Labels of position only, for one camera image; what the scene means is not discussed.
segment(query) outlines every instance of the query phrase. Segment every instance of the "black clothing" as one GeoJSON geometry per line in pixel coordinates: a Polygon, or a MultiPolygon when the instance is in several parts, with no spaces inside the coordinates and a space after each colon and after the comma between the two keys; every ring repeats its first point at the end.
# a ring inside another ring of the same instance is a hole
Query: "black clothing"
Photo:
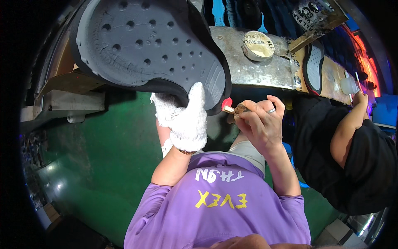
{"type": "Polygon", "coordinates": [[[370,120],[354,133],[344,169],[333,159],[330,142],[346,106],[323,97],[293,100],[293,157],[306,183],[340,212],[362,215],[391,204],[397,187],[398,156],[394,142],[370,120]]]}

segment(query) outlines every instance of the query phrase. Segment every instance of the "wooden brush handle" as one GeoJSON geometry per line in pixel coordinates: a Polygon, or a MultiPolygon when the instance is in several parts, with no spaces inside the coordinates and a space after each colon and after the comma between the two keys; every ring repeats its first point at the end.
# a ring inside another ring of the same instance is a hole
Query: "wooden brush handle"
{"type": "Polygon", "coordinates": [[[234,115],[235,115],[235,116],[239,116],[239,114],[240,114],[240,113],[243,113],[243,112],[250,112],[250,110],[249,110],[248,108],[246,108],[244,105],[239,104],[239,105],[235,108],[234,115]]]}

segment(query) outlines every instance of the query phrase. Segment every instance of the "wristwatch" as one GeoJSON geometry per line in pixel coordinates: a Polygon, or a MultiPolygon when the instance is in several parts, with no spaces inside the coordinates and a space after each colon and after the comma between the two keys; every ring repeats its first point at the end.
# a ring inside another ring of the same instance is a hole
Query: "wristwatch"
{"type": "Polygon", "coordinates": [[[185,154],[185,155],[193,155],[193,154],[195,154],[196,153],[196,151],[191,151],[191,152],[188,152],[188,151],[183,151],[183,150],[181,150],[181,149],[179,149],[179,148],[176,148],[179,152],[181,152],[181,153],[183,153],[183,154],[185,154]]]}

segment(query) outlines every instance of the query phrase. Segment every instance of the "orange light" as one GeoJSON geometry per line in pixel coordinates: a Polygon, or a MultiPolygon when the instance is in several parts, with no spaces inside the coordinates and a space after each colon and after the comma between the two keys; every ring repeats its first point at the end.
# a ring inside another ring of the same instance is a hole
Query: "orange light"
{"type": "Polygon", "coordinates": [[[380,87],[378,83],[378,77],[377,77],[377,68],[375,65],[375,61],[373,58],[368,58],[367,53],[366,53],[366,48],[365,44],[363,43],[362,39],[358,35],[354,35],[347,25],[343,24],[343,29],[344,31],[350,36],[351,41],[354,45],[355,48],[355,53],[356,57],[358,58],[359,63],[363,67],[363,71],[368,74],[367,82],[373,82],[377,88],[373,90],[373,93],[375,94],[375,97],[380,97],[380,87]]]}

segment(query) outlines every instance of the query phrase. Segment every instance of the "yellow lettering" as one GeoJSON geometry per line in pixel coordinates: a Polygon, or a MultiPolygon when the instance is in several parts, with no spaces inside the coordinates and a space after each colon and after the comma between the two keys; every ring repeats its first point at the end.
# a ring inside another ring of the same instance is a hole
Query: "yellow lettering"
{"type": "Polygon", "coordinates": [[[234,209],[234,205],[232,204],[231,196],[230,196],[229,194],[227,194],[227,195],[225,196],[225,199],[222,201],[220,207],[222,207],[224,204],[226,204],[227,201],[229,202],[229,206],[230,206],[232,209],[234,209]]]}
{"type": "Polygon", "coordinates": [[[200,190],[198,190],[199,191],[199,194],[200,194],[200,200],[198,201],[198,203],[195,205],[195,207],[197,207],[197,208],[199,208],[202,204],[204,204],[205,206],[207,206],[206,205],[206,197],[209,195],[209,192],[205,192],[204,194],[202,194],[202,192],[200,192],[200,190]]]}
{"type": "Polygon", "coordinates": [[[236,207],[237,209],[239,209],[239,208],[246,208],[246,202],[247,202],[247,200],[246,200],[246,194],[238,194],[238,196],[239,196],[239,197],[242,197],[242,199],[239,200],[239,202],[241,202],[242,205],[236,205],[235,207],[236,207]]]}
{"type": "Polygon", "coordinates": [[[210,204],[210,205],[208,205],[207,207],[208,208],[211,208],[211,207],[215,207],[215,206],[218,206],[218,201],[220,200],[220,198],[221,198],[221,195],[218,195],[218,194],[211,194],[212,196],[214,196],[214,197],[217,197],[217,199],[214,199],[213,201],[213,203],[212,204],[210,204]]]}

